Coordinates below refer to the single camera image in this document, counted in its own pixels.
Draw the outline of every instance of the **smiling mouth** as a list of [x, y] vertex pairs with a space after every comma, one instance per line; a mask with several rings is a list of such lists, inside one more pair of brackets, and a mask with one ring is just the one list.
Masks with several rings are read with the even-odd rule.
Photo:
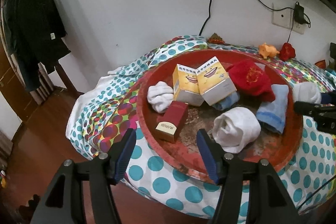
[[189, 76], [186, 76], [185, 78], [187, 78], [189, 82], [197, 84], [197, 79], [196, 78], [189, 77]]
[[210, 78], [212, 75], [215, 74], [217, 68], [218, 68], [218, 67], [215, 67], [215, 68], [211, 69], [211, 71], [209, 71], [209, 72], [207, 72], [206, 74], [204, 74], [204, 77], [206, 77], [206, 78]]

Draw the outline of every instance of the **red tray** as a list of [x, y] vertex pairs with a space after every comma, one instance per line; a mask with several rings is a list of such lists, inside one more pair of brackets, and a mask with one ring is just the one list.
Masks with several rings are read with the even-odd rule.
[[[272, 84], [288, 85], [287, 81], [281, 77], [275, 69], [268, 66], [266, 61], [254, 58], [248, 54], [224, 50], [202, 50], [187, 52], [178, 55], [159, 65], [151, 71], [139, 90], [137, 99], [137, 113], [142, 132], [150, 146], [168, 164], [180, 172], [204, 182], [212, 183], [205, 169], [201, 155], [196, 145], [196, 132], [200, 128], [209, 131], [213, 127], [215, 117], [222, 112], [203, 103], [201, 107], [189, 107], [188, 119], [179, 139], [175, 144], [156, 139], [151, 132], [157, 126], [155, 112], [147, 102], [148, 87], [155, 85], [158, 81], [164, 81], [172, 86], [172, 74], [176, 64], [197, 68], [210, 58], [216, 56], [224, 68], [244, 59], [251, 59], [257, 63], [266, 65], [265, 72], [271, 79]], [[286, 112], [286, 126], [283, 135], [269, 132], [262, 129], [261, 134], [252, 144], [246, 146], [238, 157], [246, 161], [258, 162], [260, 159], [268, 159], [275, 170], [280, 171], [293, 157], [299, 147], [302, 137], [303, 118], [294, 112], [292, 89], [288, 93], [288, 106]], [[260, 102], [253, 97], [244, 97], [238, 102], [241, 106], [248, 107], [256, 112]]]

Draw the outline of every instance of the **tablecloth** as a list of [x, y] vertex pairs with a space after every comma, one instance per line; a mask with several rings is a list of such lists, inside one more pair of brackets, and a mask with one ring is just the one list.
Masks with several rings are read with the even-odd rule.
[[[109, 72], [111, 75], [102, 77], [94, 90], [80, 96], [68, 122], [67, 137], [76, 150], [90, 160], [100, 151], [107, 152], [127, 128], [136, 129], [137, 142], [126, 172], [129, 183], [123, 181], [147, 198], [189, 215], [211, 218], [221, 188], [182, 174], [151, 149], [137, 122], [138, 89], [129, 92], [148, 69], [177, 54], [206, 48], [241, 51], [258, 57], [256, 47], [207, 44], [204, 37], [195, 35], [175, 37], [128, 66]], [[290, 85], [312, 81], [322, 92], [335, 89], [335, 76], [307, 62], [297, 59], [283, 62], [278, 58], [268, 59], [268, 62]], [[278, 173], [295, 206], [335, 174], [335, 137], [317, 131], [310, 117], [303, 120], [300, 147]], [[336, 185], [330, 182], [303, 206], [302, 211], [322, 204], [335, 191]], [[246, 185], [238, 223], [246, 221], [248, 197]]]

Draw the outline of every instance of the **reddish brown floor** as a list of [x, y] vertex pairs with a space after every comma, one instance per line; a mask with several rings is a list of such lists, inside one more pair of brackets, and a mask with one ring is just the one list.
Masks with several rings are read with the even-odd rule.
[[[85, 160], [65, 137], [74, 102], [66, 91], [56, 91], [16, 133], [7, 169], [8, 187], [0, 191], [3, 201], [12, 208], [26, 205], [33, 194], [43, 195], [64, 160]], [[84, 192], [86, 217], [92, 224], [87, 183]], [[112, 193], [123, 224], [207, 222], [150, 201], [123, 184], [113, 186]]]

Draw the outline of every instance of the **yellow and white box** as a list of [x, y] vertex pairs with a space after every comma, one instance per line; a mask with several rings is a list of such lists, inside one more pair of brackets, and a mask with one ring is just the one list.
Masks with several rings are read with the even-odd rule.
[[173, 72], [173, 86], [174, 101], [192, 106], [200, 106], [204, 102], [198, 88], [195, 69], [177, 64]]
[[211, 106], [237, 89], [217, 57], [196, 69], [199, 93]]

